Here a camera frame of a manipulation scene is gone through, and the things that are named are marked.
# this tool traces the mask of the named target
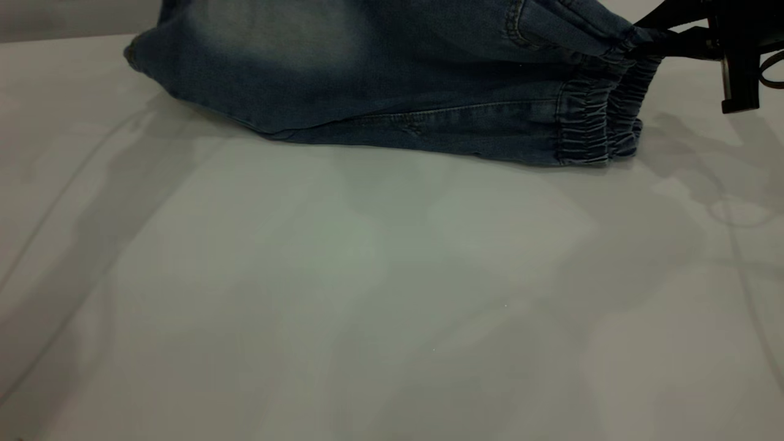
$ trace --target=white table surface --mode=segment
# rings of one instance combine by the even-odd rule
[[[130,36],[0,46],[0,440],[784,437],[784,93],[668,60],[640,155],[265,141]]]

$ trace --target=pocket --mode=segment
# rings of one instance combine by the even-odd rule
[[[508,33],[525,48],[556,46],[603,56],[636,31],[597,0],[514,0],[511,12]]]

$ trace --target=seam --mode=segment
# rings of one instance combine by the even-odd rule
[[[523,36],[520,30],[520,19],[523,17],[523,8],[528,0],[512,0],[509,12],[506,15],[506,34],[512,42],[524,49],[541,49]]]
[[[579,74],[580,70],[583,69],[583,65],[586,62],[586,57],[582,56],[579,64],[575,66],[575,70],[572,73],[572,76],[561,84],[561,90],[558,91],[558,101],[555,104],[555,121],[556,121],[556,131],[558,136],[557,148],[555,150],[555,159],[558,161],[559,164],[564,165],[563,162],[563,151],[564,151],[564,116],[561,114],[561,111],[564,107],[564,95],[566,94],[566,89],[569,84],[575,81],[577,75]]]
[[[374,119],[417,119],[418,117],[428,116],[428,115],[435,115],[439,113],[447,113],[451,111],[461,111],[461,110],[469,110],[469,109],[478,109],[478,108],[489,108],[495,106],[508,106],[508,105],[515,105],[515,104],[526,104],[526,103],[547,103],[552,102],[554,99],[547,99],[547,100],[518,100],[518,101],[499,101],[495,103],[484,103],[484,104],[471,104],[467,106],[458,106],[453,108],[440,108],[440,109],[433,109],[433,110],[426,110],[426,111],[410,111],[410,112],[401,112],[401,113],[387,113],[381,115],[366,115],[357,118],[349,118],[344,119],[345,122],[360,122],[360,121],[368,121]]]

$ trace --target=faded denim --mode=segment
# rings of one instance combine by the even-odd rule
[[[604,165],[637,150],[661,38],[596,0],[164,0],[125,51],[264,137]]]

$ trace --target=blue denim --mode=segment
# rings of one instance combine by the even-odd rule
[[[596,0],[164,0],[126,50],[264,137],[541,166],[631,156],[661,38]]]

